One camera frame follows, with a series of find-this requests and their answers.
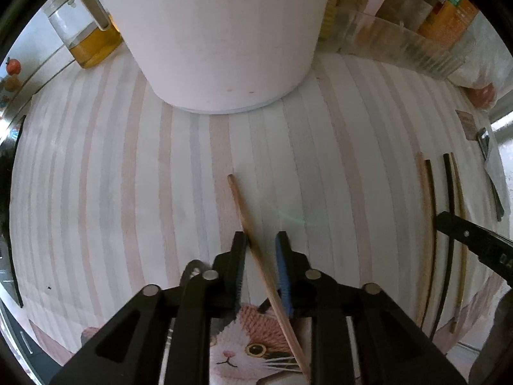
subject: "striped tablecloth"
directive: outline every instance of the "striped tablecloth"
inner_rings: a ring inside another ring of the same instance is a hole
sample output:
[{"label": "striped tablecloth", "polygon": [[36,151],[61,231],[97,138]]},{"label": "striped tablecloth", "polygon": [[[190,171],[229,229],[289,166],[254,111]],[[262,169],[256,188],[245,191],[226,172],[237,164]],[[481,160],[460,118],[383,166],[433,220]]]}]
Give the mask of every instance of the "striped tablecloth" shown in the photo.
[{"label": "striped tablecloth", "polygon": [[[75,352],[84,328],[145,284],[172,287],[191,259],[212,262],[240,229],[232,172],[271,264],[286,230],[312,267],[356,287],[376,282],[414,317],[426,243],[420,152],[433,162],[438,211],[448,207],[442,154],[453,151],[468,218],[509,235],[456,109],[489,127],[447,82],[339,54],[318,53],[303,83],[272,105],[222,116],[163,103],[125,46],[90,70],[73,63],[33,97],[14,165],[10,229],[29,318]],[[439,235],[428,329],[446,249]],[[459,244],[453,262],[440,327],[456,302]],[[472,254],[468,267],[467,326],[496,284]],[[265,299],[251,259],[243,298]]]}]

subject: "glass jar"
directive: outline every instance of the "glass jar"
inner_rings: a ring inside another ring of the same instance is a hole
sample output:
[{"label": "glass jar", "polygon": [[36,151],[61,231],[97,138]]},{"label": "glass jar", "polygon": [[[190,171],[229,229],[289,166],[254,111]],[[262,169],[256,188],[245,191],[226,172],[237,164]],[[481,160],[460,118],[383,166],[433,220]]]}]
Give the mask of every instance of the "glass jar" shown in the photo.
[{"label": "glass jar", "polygon": [[82,68],[99,64],[122,41],[99,0],[48,0],[43,10]]}]

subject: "plastic container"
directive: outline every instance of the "plastic container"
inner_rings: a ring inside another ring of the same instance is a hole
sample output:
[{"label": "plastic container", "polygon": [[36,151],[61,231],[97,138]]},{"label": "plastic container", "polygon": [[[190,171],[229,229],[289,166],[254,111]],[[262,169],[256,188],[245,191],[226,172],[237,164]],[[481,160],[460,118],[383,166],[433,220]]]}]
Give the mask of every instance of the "plastic container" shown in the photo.
[{"label": "plastic container", "polygon": [[43,10],[82,68],[99,64],[122,41],[99,0],[48,0]]},{"label": "plastic container", "polygon": [[416,32],[438,0],[385,0],[376,17]]},{"label": "plastic container", "polygon": [[464,63],[473,45],[474,42],[462,42],[448,51],[404,27],[340,7],[332,35],[319,43],[319,49],[353,54],[445,79]]}]

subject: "white bucket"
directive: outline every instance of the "white bucket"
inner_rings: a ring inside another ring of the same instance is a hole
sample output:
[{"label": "white bucket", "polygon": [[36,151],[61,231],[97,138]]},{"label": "white bucket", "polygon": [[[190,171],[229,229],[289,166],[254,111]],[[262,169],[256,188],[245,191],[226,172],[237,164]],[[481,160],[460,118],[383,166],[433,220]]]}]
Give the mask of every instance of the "white bucket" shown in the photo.
[{"label": "white bucket", "polygon": [[184,110],[261,107],[307,74],[327,0],[103,0],[153,91]]}]

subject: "chopstick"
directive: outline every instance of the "chopstick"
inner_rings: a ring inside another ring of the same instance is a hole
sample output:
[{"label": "chopstick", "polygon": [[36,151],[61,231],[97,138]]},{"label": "chopstick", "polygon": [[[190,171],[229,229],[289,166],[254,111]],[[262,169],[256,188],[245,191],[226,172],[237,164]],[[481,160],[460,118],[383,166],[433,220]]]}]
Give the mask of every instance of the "chopstick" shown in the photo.
[{"label": "chopstick", "polygon": [[[463,219],[467,219],[467,211],[465,209],[465,199],[463,198],[463,188],[461,185],[460,179],[460,170],[458,168],[458,163],[456,162],[456,157],[453,152],[450,154],[452,159],[452,166],[454,168],[454,176],[456,181],[456,193],[458,195],[458,208],[460,209],[460,217]],[[456,308],[454,312],[454,318],[450,324],[450,332],[454,333],[456,331],[456,327],[458,325],[458,320],[460,318],[461,306],[463,303],[463,294],[465,293],[465,278],[467,275],[467,247],[464,244],[461,244],[461,260],[460,260],[460,282],[458,284],[458,295],[456,297]]]},{"label": "chopstick", "polygon": [[290,325],[290,320],[287,317],[285,312],[285,308],[283,307],[283,303],[276,291],[276,285],[274,282],[273,273],[269,270],[269,267],[265,263],[264,257],[262,255],[262,250],[258,246],[257,239],[255,237],[255,233],[253,232],[253,228],[251,225],[251,221],[249,219],[249,212],[246,209],[246,203],[240,194],[239,187],[237,185],[237,180],[233,174],[228,176],[228,184],[231,189],[231,193],[233,195],[233,200],[235,201],[235,208],[237,209],[237,214],[239,215],[240,223],[242,224],[242,229],[246,236],[249,239],[249,249],[255,260],[257,265],[258,273],[260,274],[260,278],[262,279],[267,297],[269,298],[269,302],[271,307],[274,310],[274,314],[278,319],[278,323],[283,331],[285,339],[292,351],[292,354],[296,358],[296,362],[298,363],[299,368],[303,372],[303,375],[306,377],[308,383],[310,383],[310,366],[306,359],[306,356],[301,349],[301,346],[298,342],[298,338]]},{"label": "chopstick", "polygon": [[[444,165],[445,165],[445,176],[447,178],[447,196],[449,199],[449,212],[451,214],[455,213],[455,204],[454,204],[454,182],[452,177],[452,167],[450,163],[450,154],[444,153]],[[440,303],[438,304],[437,315],[434,319],[434,324],[431,330],[431,334],[429,335],[429,339],[432,341],[434,338],[434,334],[437,332],[437,327],[440,322],[440,318],[442,317],[442,311],[444,310],[445,300],[447,298],[447,291],[449,289],[449,281],[452,270],[452,257],[454,255],[454,238],[449,237],[449,242],[447,245],[447,261],[445,263],[445,276],[444,283],[442,285],[442,294],[440,295]]]},{"label": "chopstick", "polygon": [[437,206],[436,198],[434,198],[431,161],[429,159],[424,160],[424,156],[421,153],[417,156],[416,160],[421,180],[423,213],[426,227],[422,275],[419,282],[419,304],[416,313],[416,325],[422,328],[424,320],[426,319],[429,298],[431,297],[433,287],[434,260],[437,251],[436,232],[433,222]]},{"label": "chopstick", "polygon": [[429,272],[429,288],[427,290],[426,302],[424,307],[424,314],[422,315],[422,321],[420,323],[420,328],[424,326],[424,322],[426,321],[427,309],[429,307],[429,301],[431,299],[431,294],[433,292],[433,280],[434,280],[434,271],[436,269],[436,261],[437,261],[437,231],[434,228],[434,219],[437,216],[437,196],[434,190],[434,178],[433,178],[433,167],[431,165],[431,160],[426,159],[424,162],[424,166],[426,167],[426,176],[427,183],[429,187],[429,202],[431,206],[430,211],[430,225],[429,225],[429,234],[428,241],[430,241],[432,247],[432,258],[431,258],[431,269]]}]

